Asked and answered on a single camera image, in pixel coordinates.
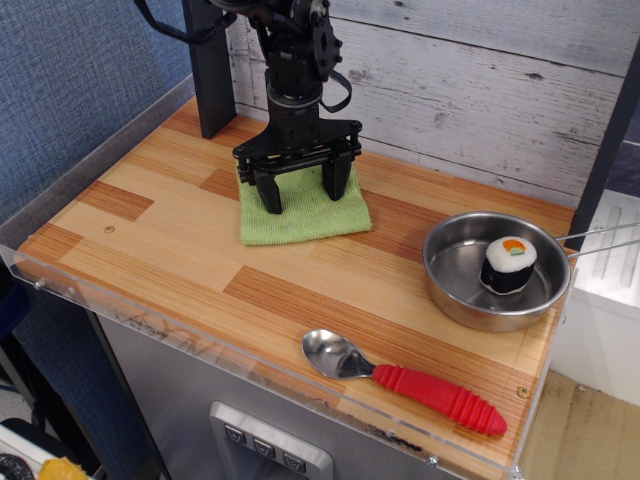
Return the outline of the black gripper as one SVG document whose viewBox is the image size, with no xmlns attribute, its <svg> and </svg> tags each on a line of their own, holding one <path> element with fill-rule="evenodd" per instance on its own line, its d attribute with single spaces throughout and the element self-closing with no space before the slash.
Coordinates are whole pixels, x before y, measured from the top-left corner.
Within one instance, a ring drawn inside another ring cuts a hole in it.
<svg viewBox="0 0 640 480">
<path fill-rule="evenodd" d="M 266 210 L 282 213 L 276 176 L 320 165 L 329 198 L 340 200 L 346 190 L 351 165 L 361 153 L 357 120 L 324 119 L 319 114 L 323 89 L 294 98 L 267 86 L 269 122 L 256 137 L 236 147 L 240 180 L 256 185 Z"/>
</svg>

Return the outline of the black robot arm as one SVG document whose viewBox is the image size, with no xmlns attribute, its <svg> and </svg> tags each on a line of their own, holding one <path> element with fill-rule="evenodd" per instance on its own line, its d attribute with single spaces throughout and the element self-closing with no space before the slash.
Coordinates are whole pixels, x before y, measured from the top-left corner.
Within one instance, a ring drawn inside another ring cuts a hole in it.
<svg viewBox="0 0 640 480">
<path fill-rule="evenodd" d="M 136 6 L 147 23 L 170 38 L 203 45 L 238 16 L 257 32 L 266 62 L 269 122 L 253 139 L 236 147 L 241 182 L 255 187 L 266 210 L 282 211 L 277 176 L 320 166 L 324 189 L 332 200 L 346 190 L 351 164 L 361 153 L 357 120 L 323 119 L 323 85 L 350 82 L 336 72 L 341 41 L 335 36 L 327 1 L 219 1 L 220 19 L 193 33 L 156 20 L 144 1 Z"/>
</svg>

